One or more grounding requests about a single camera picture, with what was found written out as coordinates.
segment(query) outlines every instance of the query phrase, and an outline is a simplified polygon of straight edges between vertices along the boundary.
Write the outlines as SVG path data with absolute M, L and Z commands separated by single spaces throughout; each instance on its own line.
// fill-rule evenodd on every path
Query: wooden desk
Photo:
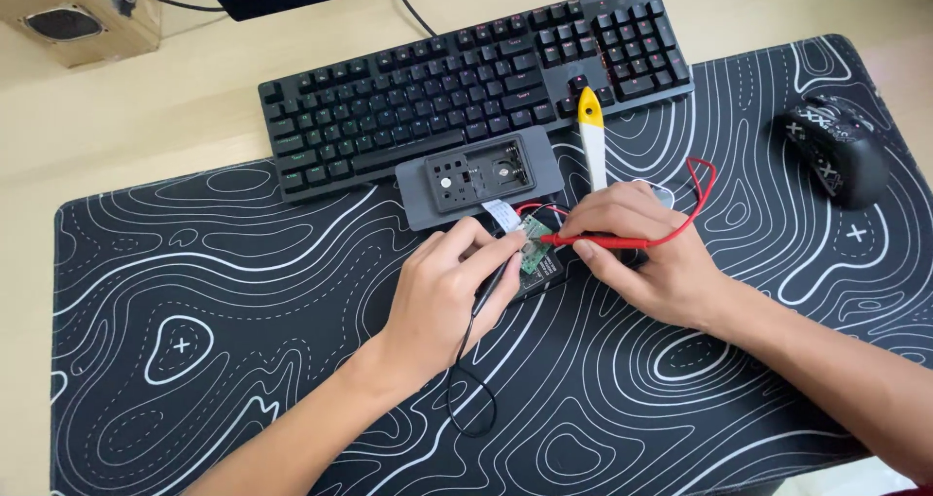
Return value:
M 183 0 L 211 4 L 213 0 Z M 410 0 L 438 32 L 558 0 Z M 850 37 L 931 173 L 933 0 L 665 0 L 687 60 Z M 399 0 L 234 23 L 166 7 L 159 51 L 64 70 L 0 28 L 0 493 L 48 490 L 52 217 L 64 201 L 269 155 L 256 85 L 424 37 Z

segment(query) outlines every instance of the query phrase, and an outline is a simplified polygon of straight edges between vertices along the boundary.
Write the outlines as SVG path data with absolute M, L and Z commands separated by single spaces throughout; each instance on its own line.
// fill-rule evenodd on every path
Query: black desk mat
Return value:
M 686 209 L 684 157 L 713 161 L 721 175 L 697 225 L 721 268 L 848 335 L 933 358 L 930 191 L 848 41 L 693 73 L 686 100 L 608 124 L 610 178 L 663 183 Z M 893 178 L 878 206 L 830 207 L 771 135 L 772 116 L 813 92 L 853 101 L 879 126 Z M 577 137 L 553 142 L 573 204 L 586 190 Z M 424 238 L 406 229 L 397 189 L 292 207 L 275 181 L 260 160 L 56 214 L 53 490 L 178 493 L 379 330 Z M 510 309 L 468 356 L 498 393 L 490 436 L 450 428 L 439 376 L 311 493 L 692 494 L 866 454 L 756 360 L 646 319 L 562 254 L 566 287 Z

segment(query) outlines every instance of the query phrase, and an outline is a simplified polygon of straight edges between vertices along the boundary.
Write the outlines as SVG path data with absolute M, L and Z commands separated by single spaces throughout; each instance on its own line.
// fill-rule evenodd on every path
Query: hand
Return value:
M 567 216 L 559 235 L 611 232 L 620 238 L 656 240 L 686 219 L 660 204 L 646 182 L 617 182 L 584 197 Z M 647 249 L 649 261 L 637 270 L 589 241 L 577 241 L 574 251 L 593 275 L 648 316 L 704 332 L 714 328 L 721 317 L 718 313 L 739 286 L 719 271 L 693 225 L 676 238 Z
M 499 319 L 519 291 L 524 231 L 493 238 L 472 217 L 447 233 L 435 232 L 402 265 L 389 321 L 373 340 L 380 363 L 420 388 L 453 364 L 484 279 L 508 262 L 506 272 L 473 321 L 464 353 Z

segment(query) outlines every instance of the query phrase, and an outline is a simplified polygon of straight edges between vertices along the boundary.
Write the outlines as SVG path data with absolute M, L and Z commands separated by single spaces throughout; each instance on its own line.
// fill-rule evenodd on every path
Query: spacebar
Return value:
M 393 167 L 404 161 L 433 154 L 440 150 L 448 150 L 465 143 L 462 130 L 451 130 L 387 150 L 358 155 L 351 160 L 351 163 L 357 174 L 366 174 L 382 168 Z

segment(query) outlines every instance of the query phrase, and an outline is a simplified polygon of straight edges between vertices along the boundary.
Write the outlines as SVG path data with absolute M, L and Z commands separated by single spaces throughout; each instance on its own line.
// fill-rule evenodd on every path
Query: forearm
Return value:
M 421 386 L 391 376 L 374 339 L 185 494 L 304 496 L 356 436 Z
M 933 371 L 736 285 L 710 333 L 767 364 L 905 476 L 933 482 Z

